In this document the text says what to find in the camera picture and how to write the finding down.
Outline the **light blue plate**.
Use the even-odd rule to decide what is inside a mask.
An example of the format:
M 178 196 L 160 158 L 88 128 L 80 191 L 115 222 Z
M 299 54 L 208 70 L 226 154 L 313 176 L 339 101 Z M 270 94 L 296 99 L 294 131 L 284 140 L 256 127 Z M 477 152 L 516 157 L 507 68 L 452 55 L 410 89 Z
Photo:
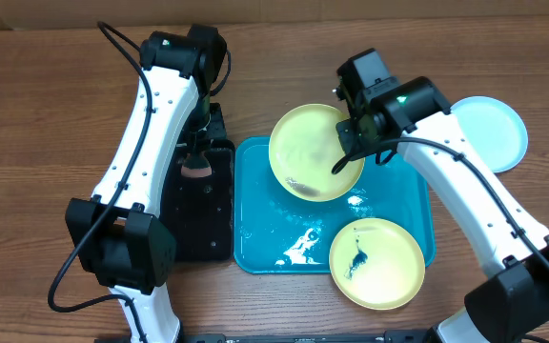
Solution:
M 527 153 L 529 139 L 524 122 L 506 103 L 487 96 L 470 96 L 457 101 L 452 113 L 493 173 L 513 169 Z

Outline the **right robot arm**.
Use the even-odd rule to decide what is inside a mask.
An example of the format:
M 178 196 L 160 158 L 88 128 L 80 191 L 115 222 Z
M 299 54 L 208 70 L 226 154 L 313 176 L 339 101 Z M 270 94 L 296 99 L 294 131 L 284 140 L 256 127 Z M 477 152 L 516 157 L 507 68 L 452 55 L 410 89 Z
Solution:
M 349 118 L 336 130 L 339 173 L 374 155 L 399 155 L 429 184 L 469 241 L 486 282 L 427 342 L 520 342 L 549 321 L 549 229 L 529 214 L 478 156 L 450 102 L 426 77 L 401 84 L 365 50 L 336 71 Z

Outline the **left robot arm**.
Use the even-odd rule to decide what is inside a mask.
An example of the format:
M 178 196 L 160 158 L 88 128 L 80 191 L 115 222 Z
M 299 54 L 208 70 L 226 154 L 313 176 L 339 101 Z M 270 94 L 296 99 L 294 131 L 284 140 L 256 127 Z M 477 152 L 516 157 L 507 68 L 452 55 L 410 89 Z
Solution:
M 217 28 L 197 24 L 185 35 L 155 31 L 136 49 L 139 57 L 130 63 L 139 82 L 130 121 L 91 198 L 73 198 L 67 207 L 74 249 L 51 283 L 48 304 L 63 313 L 114 300 L 131 342 L 178 342 L 182 325 L 166 285 L 177 242 L 160 220 L 163 189 L 179 144 L 189 149 L 183 175 L 211 172 L 198 142 L 212 122 L 210 99 L 224 86 L 218 73 L 231 57 Z M 74 260 L 108 294 L 56 304 L 56 289 Z

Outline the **pink green sponge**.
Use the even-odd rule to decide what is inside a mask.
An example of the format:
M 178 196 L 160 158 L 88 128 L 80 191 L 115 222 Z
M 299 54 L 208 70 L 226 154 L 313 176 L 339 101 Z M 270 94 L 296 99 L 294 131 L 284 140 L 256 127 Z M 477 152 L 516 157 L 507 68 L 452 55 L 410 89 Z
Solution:
M 203 153 L 189 153 L 182 163 L 180 173 L 187 178 L 204 178 L 210 176 L 213 169 Z

